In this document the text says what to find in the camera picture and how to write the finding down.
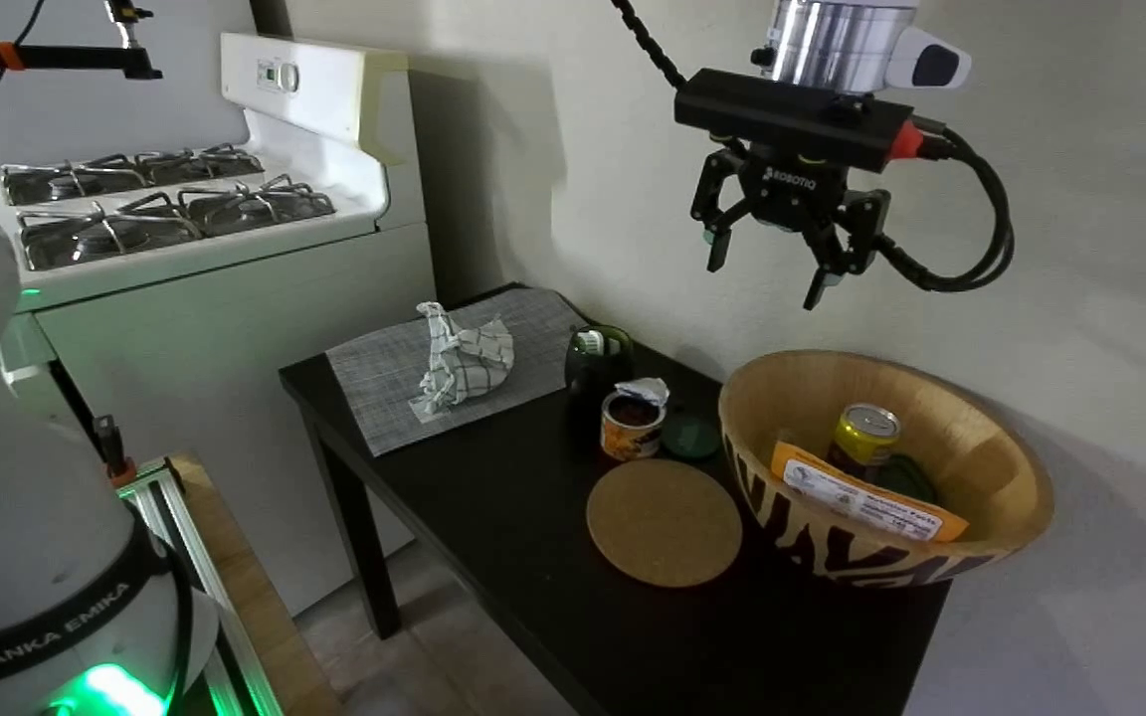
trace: small cup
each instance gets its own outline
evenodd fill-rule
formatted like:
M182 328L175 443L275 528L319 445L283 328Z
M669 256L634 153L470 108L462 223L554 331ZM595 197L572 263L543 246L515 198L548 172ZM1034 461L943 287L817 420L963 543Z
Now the small cup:
M603 410L603 449L612 461L652 459L664 406L640 393L611 393Z

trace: green light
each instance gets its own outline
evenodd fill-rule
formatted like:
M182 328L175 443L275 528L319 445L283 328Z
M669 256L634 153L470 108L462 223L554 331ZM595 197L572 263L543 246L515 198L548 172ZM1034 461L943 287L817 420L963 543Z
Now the green light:
M51 706L51 716L164 716L161 701L144 682L121 664L95 664L83 675L67 682Z

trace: oven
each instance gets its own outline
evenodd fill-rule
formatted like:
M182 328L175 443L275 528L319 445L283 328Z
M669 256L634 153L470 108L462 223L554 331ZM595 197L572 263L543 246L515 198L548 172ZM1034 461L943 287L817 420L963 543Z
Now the oven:
M133 459L201 459L304 613L355 565L279 367L434 298L412 81L392 51L238 34L214 56L244 135L0 162L19 263L0 360L59 432L110 413ZM381 503L380 528L412 543Z

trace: woven bowl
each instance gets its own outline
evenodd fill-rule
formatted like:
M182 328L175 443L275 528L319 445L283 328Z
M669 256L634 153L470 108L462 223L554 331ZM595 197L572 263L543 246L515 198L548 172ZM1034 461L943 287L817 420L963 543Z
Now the woven bowl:
M770 475L775 433L824 454L848 402L905 420L901 449L934 481L946 511L970 520L950 547L881 532L817 504ZM1040 461L963 393L928 373L824 352L764 356L722 389L726 445L742 498L759 528L817 579L872 588L934 584L1032 547L1052 512Z

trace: crumpled paper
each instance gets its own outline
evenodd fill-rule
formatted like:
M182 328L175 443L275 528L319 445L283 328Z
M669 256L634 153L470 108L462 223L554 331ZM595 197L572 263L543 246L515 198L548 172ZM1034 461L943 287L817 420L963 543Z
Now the crumpled paper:
M506 384L515 372L515 336L502 317L467 331L449 324L443 304L417 304L417 315L425 315L431 336L425 373L417 380L417 397L412 402L417 421L434 421Z

